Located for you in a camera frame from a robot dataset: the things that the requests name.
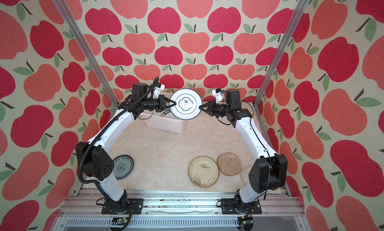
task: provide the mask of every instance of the wall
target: wall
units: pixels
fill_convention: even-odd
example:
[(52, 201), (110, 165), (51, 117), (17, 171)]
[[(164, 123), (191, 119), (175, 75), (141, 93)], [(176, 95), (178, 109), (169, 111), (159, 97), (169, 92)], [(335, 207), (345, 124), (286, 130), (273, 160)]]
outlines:
[(312, 0), (259, 105), (313, 231), (384, 228), (383, 1)]
[[(167, 92), (238, 88), (253, 101), (296, 0), (83, 0), (78, 25), (119, 100), (156, 76)], [(279, 72), (286, 66), (279, 67)]]
[(0, 230), (48, 230), (79, 184), (76, 144), (111, 107), (51, 0), (0, 3)]

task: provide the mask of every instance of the apple-patterned wallpaper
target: apple-patterned wallpaper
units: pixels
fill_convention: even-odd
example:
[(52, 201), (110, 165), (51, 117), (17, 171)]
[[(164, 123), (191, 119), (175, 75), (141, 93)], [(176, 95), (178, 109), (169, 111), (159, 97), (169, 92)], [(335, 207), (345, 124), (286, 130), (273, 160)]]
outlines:
[[(296, 0), (81, 0), (82, 32), (119, 100), (136, 82), (159, 76), (166, 92), (238, 88), (253, 101), (295, 9)], [(305, 17), (295, 39), (309, 29)], [(285, 72), (288, 57), (279, 66)]]
[(384, 0), (311, 0), (259, 104), (313, 231), (384, 230)]
[(47, 231), (79, 184), (74, 148), (111, 102), (52, 0), (0, 0), (0, 33), (0, 230)]

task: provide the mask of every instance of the black mounting plate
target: black mounting plate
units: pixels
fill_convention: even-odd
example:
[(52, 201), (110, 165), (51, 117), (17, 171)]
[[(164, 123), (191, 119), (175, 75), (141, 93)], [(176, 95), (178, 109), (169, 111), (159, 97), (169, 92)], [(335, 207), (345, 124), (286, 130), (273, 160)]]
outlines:
[[(128, 199), (129, 204), (132, 206), (132, 214), (141, 214), (141, 209), (143, 206), (143, 199), (142, 198), (129, 198)], [(115, 208), (114, 206), (109, 206), (107, 202), (104, 203), (103, 209), (101, 210), (101, 214), (119, 214), (118, 211), (120, 211), (119, 208)]]
[[(221, 200), (221, 212), (223, 214), (239, 214), (236, 210), (235, 201), (232, 198), (222, 198)], [(252, 214), (262, 214), (262, 208), (260, 202), (257, 199), (251, 210)]]

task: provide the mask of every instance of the white plastic bin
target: white plastic bin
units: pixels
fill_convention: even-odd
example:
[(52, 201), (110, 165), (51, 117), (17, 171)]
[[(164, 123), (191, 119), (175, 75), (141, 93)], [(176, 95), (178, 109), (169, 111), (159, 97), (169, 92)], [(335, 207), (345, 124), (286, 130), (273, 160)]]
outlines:
[[(160, 92), (160, 94), (165, 95), (167, 98), (170, 98), (172, 94), (166, 92)], [(152, 114), (152, 111), (144, 110), (139, 116), (140, 118), (149, 118)], [(148, 127), (157, 128), (174, 133), (184, 132), (185, 127), (187, 126), (188, 121), (176, 118), (169, 109), (163, 112), (156, 113), (154, 112), (152, 117), (144, 120)]]

